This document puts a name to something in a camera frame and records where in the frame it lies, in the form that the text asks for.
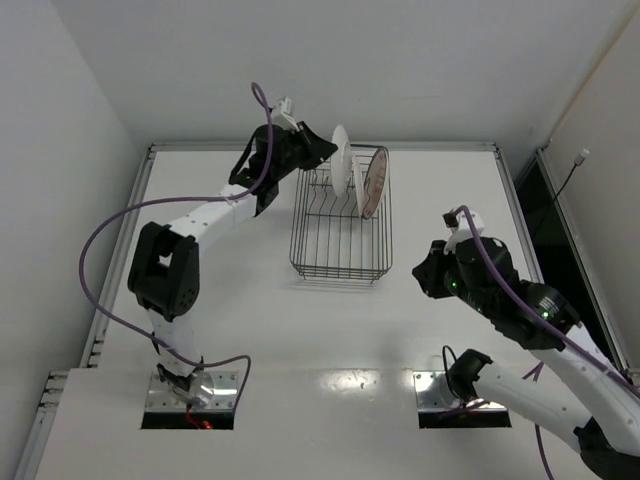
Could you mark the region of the black rim flower plate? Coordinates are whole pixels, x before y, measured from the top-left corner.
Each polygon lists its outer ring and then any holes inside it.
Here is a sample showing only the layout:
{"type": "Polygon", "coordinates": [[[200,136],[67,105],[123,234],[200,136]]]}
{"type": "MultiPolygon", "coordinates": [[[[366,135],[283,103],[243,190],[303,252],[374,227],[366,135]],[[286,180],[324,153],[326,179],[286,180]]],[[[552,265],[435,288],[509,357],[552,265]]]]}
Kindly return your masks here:
{"type": "Polygon", "coordinates": [[[353,178],[354,178],[354,186],[356,191],[358,214],[360,218],[363,218],[364,206],[365,206],[364,178],[363,178],[360,162],[358,160],[358,157],[355,154],[352,155],[352,168],[353,168],[353,178]]]}

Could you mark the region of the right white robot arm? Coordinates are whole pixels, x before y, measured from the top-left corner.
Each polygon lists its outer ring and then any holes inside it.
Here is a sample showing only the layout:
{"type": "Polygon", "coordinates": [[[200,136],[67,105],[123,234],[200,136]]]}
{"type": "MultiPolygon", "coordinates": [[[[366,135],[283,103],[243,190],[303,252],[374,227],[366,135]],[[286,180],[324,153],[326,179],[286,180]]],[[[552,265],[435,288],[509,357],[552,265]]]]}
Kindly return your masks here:
{"type": "Polygon", "coordinates": [[[506,245],[486,237],[433,241],[412,275],[429,298],[456,298],[483,316],[571,393],[561,398],[467,349],[435,384],[446,406],[499,403],[561,440],[597,477],[638,478],[639,392],[556,289],[521,278],[506,245]]]}

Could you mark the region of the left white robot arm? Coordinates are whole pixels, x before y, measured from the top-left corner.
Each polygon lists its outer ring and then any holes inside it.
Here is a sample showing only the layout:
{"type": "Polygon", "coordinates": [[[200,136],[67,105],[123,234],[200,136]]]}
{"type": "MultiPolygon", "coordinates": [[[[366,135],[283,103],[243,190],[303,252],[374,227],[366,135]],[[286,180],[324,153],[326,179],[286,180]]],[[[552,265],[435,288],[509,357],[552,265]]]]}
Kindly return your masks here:
{"type": "Polygon", "coordinates": [[[263,125],[232,168],[221,201],[141,229],[127,287],[151,321],[160,380],[187,402],[206,405],[213,393],[189,314],[200,291],[202,254],[222,235],[260,215],[277,197],[282,179],[296,169],[317,168],[337,150],[305,123],[293,130],[263,125]]]}

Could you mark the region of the green rim plate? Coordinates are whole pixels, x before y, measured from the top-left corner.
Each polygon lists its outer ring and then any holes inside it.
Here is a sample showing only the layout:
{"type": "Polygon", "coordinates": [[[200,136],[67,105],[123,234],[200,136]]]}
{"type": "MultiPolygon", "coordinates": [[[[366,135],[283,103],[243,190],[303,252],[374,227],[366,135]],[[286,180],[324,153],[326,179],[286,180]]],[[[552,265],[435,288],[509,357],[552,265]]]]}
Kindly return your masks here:
{"type": "Polygon", "coordinates": [[[337,150],[330,158],[331,183],[334,193],[340,197],[347,190],[352,174],[353,157],[351,143],[343,125],[339,124],[335,127],[332,143],[337,146],[337,150]]]}

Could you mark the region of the orange sunburst plate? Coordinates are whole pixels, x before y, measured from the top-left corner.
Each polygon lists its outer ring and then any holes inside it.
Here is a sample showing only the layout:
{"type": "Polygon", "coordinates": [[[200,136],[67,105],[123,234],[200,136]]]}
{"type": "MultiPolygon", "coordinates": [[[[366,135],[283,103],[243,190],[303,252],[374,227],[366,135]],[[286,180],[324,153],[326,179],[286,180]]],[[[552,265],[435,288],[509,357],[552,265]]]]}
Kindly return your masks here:
{"type": "Polygon", "coordinates": [[[363,187],[363,207],[361,217],[374,216],[386,193],[389,180],[389,153],[385,147],[378,148],[371,158],[363,187]]]}

